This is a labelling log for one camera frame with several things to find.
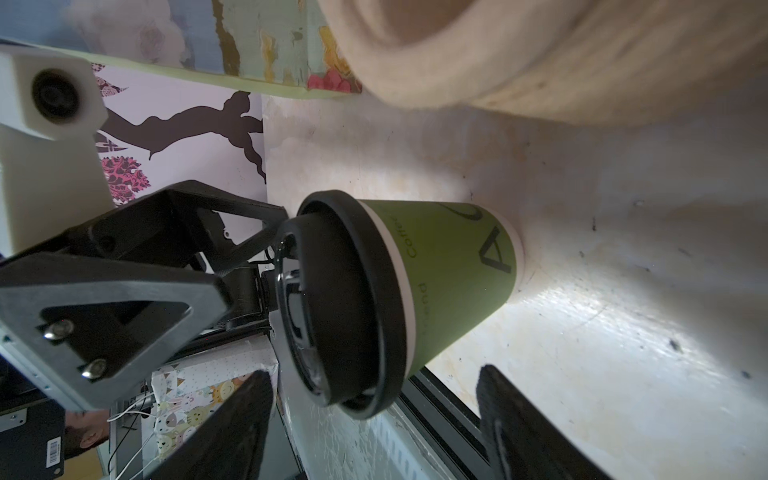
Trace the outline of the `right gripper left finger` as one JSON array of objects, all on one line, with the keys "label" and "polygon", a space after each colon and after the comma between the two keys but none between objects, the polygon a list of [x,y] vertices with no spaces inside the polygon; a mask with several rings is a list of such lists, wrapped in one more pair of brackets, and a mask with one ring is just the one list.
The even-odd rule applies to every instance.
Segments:
[{"label": "right gripper left finger", "polygon": [[273,405],[269,373],[253,372],[149,477],[153,480],[258,478]]}]

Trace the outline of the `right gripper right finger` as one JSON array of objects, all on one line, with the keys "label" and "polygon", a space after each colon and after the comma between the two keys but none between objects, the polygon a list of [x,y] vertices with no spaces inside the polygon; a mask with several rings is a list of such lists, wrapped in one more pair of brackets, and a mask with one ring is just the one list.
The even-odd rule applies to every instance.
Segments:
[{"label": "right gripper right finger", "polygon": [[493,365],[476,387],[480,430],[495,479],[607,479]]}]

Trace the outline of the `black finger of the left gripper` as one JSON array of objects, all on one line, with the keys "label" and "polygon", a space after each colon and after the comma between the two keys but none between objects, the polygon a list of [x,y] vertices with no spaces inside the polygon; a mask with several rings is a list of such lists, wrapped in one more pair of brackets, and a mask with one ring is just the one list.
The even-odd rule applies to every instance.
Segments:
[{"label": "black finger of the left gripper", "polygon": [[[261,229],[236,243],[224,235],[222,213],[258,220]],[[172,267],[201,254],[212,269],[233,270],[266,250],[287,219],[283,207],[189,180],[70,229],[65,251]]]},{"label": "black finger of the left gripper", "polygon": [[231,306],[213,274],[32,254],[1,265],[1,354],[63,408],[106,409]]}]

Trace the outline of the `black coffee lid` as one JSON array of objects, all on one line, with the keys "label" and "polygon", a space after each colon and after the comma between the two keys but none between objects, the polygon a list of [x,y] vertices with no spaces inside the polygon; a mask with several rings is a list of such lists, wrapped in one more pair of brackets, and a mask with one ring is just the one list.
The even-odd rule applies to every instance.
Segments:
[{"label": "black coffee lid", "polygon": [[288,350],[310,397],[356,420],[388,408],[407,366],[406,312],[385,239],[364,205],[309,195],[276,243]]}]

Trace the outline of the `green paper cup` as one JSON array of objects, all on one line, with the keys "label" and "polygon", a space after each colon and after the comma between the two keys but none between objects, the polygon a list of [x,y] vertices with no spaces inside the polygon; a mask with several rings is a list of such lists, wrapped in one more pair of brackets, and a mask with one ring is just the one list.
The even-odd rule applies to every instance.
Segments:
[{"label": "green paper cup", "polygon": [[472,203],[364,200],[395,268],[406,329],[406,376],[499,310],[524,270],[521,238]]}]

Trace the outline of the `paper gift bag with handles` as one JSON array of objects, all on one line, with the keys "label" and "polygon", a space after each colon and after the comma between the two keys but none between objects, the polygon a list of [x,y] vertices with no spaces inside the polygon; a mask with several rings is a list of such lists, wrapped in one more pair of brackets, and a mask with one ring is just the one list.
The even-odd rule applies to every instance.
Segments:
[{"label": "paper gift bag with handles", "polygon": [[362,91],[315,1],[4,1],[1,37],[271,96]]}]

